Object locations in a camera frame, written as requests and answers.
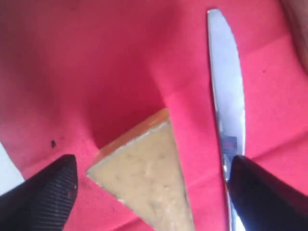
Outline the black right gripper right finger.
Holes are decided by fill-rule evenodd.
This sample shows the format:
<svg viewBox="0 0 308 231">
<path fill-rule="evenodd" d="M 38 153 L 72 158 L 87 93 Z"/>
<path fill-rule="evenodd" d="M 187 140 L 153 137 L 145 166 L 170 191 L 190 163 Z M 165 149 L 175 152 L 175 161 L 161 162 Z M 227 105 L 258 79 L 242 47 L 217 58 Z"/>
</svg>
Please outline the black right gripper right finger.
<svg viewBox="0 0 308 231">
<path fill-rule="evenodd" d="M 308 197 L 249 158 L 233 158 L 227 188 L 247 231 L 308 229 Z"/>
</svg>

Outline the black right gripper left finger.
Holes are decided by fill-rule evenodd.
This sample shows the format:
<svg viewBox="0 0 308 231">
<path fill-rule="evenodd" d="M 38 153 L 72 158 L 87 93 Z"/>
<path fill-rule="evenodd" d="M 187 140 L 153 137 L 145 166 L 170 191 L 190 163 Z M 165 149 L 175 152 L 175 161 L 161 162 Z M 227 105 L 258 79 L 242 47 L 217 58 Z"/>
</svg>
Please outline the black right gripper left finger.
<svg viewBox="0 0 308 231">
<path fill-rule="evenodd" d="M 0 197 L 2 231 L 61 231 L 78 192 L 77 162 L 65 154 Z"/>
</svg>

